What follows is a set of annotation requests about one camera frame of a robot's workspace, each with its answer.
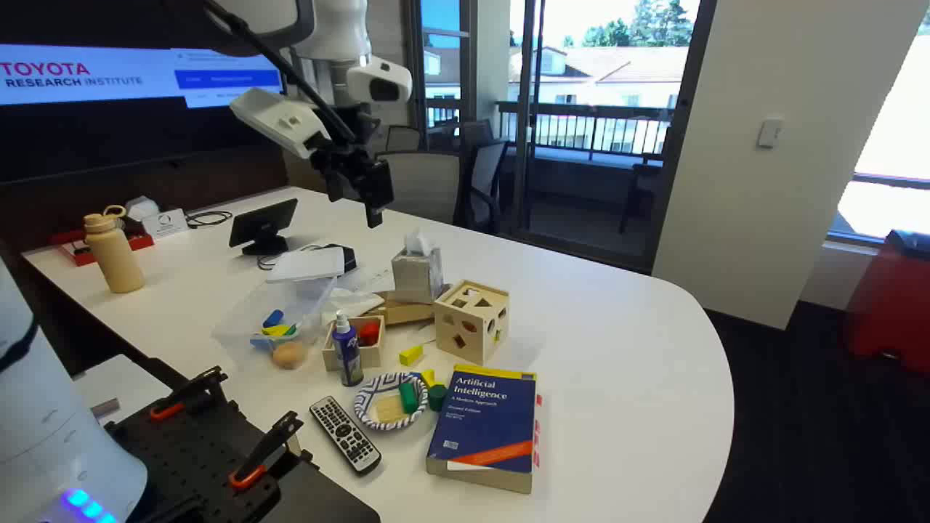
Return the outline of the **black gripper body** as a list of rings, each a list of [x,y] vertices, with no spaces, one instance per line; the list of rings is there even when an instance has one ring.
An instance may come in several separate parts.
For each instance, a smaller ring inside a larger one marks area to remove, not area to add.
[[[394,199],[391,166],[367,149],[381,118],[370,105],[335,106],[335,115],[350,133],[325,124],[328,140],[318,143],[312,153],[312,166],[322,173],[325,195],[333,199],[357,195],[367,205],[386,205]]]

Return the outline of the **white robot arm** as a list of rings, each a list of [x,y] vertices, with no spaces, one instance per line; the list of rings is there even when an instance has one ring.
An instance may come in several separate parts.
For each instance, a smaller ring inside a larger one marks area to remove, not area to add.
[[[367,223],[379,226],[394,199],[391,169],[363,151],[363,133],[344,118],[344,106],[376,101],[379,82],[394,83],[394,101],[408,101],[414,74],[373,56],[367,0],[298,0],[298,21],[276,32],[254,32],[222,0],[197,0],[195,15],[216,29],[216,53],[234,56],[238,37],[304,92],[304,101],[288,101],[248,86],[231,105],[237,118],[314,160],[333,199],[353,185],[367,204]],[[3,519],[125,519],[144,500],[148,467],[83,403],[10,268],[0,268],[0,337]]]

